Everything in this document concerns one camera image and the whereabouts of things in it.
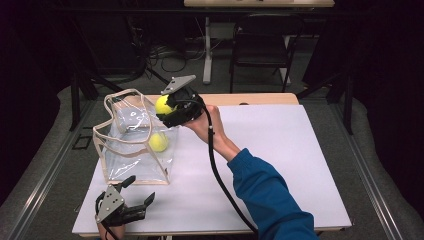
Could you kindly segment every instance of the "person's hand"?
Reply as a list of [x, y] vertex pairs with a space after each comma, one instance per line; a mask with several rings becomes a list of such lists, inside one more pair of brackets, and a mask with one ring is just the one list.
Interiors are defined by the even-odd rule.
[[[101, 223], [97, 223], [97, 228], [99, 229], [100, 238], [102, 240], [112, 239], [113, 237], [106, 231], [106, 228], [103, 227]], [[124, 239], [125, 236], [125, 224], [118, 227], [110, 227], [110, 230], [119, 238]]]
[[[213, 126], [214, 149], [227, 161], [231, 161], [240, 152], [240, 149], [226, 136], [218, 107], [207, 105], [206, 108], [211, 116]], [[205, 112], [197, 119], [189, 121], [183, 126], [193, 130], [202, 141], [208, 143], [209, 122]]]

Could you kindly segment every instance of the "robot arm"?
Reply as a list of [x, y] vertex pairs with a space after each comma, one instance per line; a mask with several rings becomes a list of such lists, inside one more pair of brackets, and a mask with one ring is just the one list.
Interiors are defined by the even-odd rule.
[[175, 110], [169, 114], [157, 114], [157, 117], [167, 127], [174, 127], [198, 118], [205, 105], [199, 94], [186, 86], [196, 78], [194, 75], [173, 78], [161, 92], [169, 95], [166, 104]]
[[127, 207], [125, 199], [120, 192], [135, 181], [135, 176], [127, 178], [122, 183], [109, 185], [106, 192], [100, 194], [96, 200], [96, 222], [107, 227], [121, 226], [130, 222], [143, 220], [146, 217], [146, 209], [153, 202], [155, 193], [152, 193], [144, 204]]

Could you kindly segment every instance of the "wrist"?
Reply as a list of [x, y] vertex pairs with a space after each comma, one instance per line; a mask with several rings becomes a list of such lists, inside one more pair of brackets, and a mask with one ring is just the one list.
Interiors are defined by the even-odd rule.
[[214, 139], [214, 150], [230, 162], [241, 151], [229, 138]]

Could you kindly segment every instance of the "black backdrop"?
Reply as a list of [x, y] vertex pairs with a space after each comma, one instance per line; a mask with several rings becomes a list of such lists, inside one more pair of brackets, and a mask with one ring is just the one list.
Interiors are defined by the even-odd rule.
[[51, 29], [26, 1], [0, 3], [0, 204], [52, 127], [69, 77]]
[[424, 4], [337, 0], [374, 15], [330, 21], [304, 76], [309, 84], [353, 67], [353, 94], [368, 110], [375, 149], [405, 199], [424, 219]]

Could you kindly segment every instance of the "person's arm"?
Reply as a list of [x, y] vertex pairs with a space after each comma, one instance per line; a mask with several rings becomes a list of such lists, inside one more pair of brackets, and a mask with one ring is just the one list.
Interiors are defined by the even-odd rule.
[[[267, 162], [253, 157], [225, 134], [219, 109], [207, 106], [213, 125], [214, 150], [228, 161], [234, 189], [258, 226], [261, 239], [317, 239], [313, 216], [303, 212], [287, 189], [283, 177]], [[206, 114], [184, 126], [208, 142]]]
[[228, 166], [237, 197], [246, 204], [260, 239], [318, 239], [313, 216], [299, 208], [272, 165], [243, 149]]

